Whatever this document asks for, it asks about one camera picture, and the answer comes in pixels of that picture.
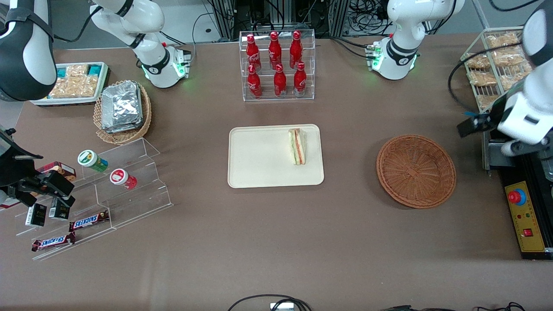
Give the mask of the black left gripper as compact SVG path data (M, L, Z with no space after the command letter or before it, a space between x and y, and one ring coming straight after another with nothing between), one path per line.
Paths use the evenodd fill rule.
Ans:
M475 118L470 117L458 124L458 135L460 138L465 138L478 133L479 130L494 130L498 127L501 119L502 112L500 110L477 114Z

